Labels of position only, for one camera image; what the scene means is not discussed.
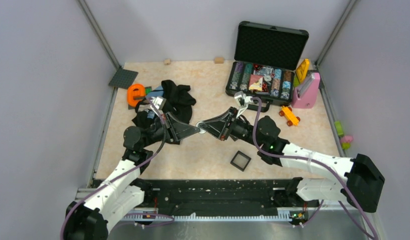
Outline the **black printed t-shirt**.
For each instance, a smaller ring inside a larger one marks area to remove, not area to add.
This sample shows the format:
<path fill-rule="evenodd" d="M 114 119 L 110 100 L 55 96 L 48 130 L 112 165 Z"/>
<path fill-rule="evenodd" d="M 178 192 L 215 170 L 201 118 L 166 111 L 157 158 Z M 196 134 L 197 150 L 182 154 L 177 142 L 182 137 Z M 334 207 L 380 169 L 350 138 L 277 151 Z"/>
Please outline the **black printed t-shirt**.
<path fill-rule="evenodd" d="M 136 116 L 132 119 L 135 126 L 147 129 L 159 117 L 149 107 L 149 98 L 163 97 L 166 99 L 162 111 L 171 112 L 179 121 L 189 123 L 193 115 L 193 106 L 196 99 L 189 93 L 190 85 L 177 85 L 172 80 L 163 80 L 157 88 L 149 92 L 134 108 Z"/>

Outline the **black square frame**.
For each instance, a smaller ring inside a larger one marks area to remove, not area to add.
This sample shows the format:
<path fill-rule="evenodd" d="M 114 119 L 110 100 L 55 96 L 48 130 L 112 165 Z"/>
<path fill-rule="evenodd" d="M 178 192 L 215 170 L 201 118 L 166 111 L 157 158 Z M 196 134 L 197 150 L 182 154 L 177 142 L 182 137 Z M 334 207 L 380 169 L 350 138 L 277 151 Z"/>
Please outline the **black square frame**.
<path fill-rule="evenodd" d="M 237 151 L 234 157 L 231 159 L 230 164 L 234 166 L 236 169 L 244 172 L 245 169 L 248 167 L 251 157 L 246 155 L 241 151 Z"/>

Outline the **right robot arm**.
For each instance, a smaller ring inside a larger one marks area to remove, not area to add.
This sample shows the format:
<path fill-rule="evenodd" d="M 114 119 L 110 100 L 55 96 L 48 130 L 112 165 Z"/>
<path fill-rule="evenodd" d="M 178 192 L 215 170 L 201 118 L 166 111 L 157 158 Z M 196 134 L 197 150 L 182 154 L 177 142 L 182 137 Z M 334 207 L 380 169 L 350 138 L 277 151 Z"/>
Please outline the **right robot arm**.
<path fill-rule="evenodd" d="M 286 188 L 290 205 L 313 200 L 346 201 L 366 213 L 377 211 L 385 178 L 369 156 L 359 153 L 356 157 L 339 157 L 312 151 L 281 138 L 280 128 L 269 116 L 257 116 L 251 124 L 237 113 L 238 109 L 230 107 L 217 117 L 198 122 L 197 127 L 221 141 L 231 137 L 253 145 L 269 165 L 320 176 L 293 178 Z"/>

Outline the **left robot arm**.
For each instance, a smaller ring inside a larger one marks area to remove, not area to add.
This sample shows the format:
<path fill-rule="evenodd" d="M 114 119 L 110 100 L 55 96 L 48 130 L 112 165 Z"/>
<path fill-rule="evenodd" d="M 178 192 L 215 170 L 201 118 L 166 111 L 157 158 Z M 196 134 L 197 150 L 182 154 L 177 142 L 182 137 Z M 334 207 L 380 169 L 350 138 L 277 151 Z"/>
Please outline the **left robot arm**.
<path fill-rule="evenodd" d="M 200 128 L 181 122 L 172 113 L 159 116 L 148 128 L 129 126 L 123 133 L 125 152 L 113 172 L 93 192 L 72 202 L 60 230 L 62 240 L 106 240 L 119 221 L 137 206 L 147 207 L 153 193 L 133 185 L 158 154 L 146 147 L 160 142 L 179 142 Z"/>

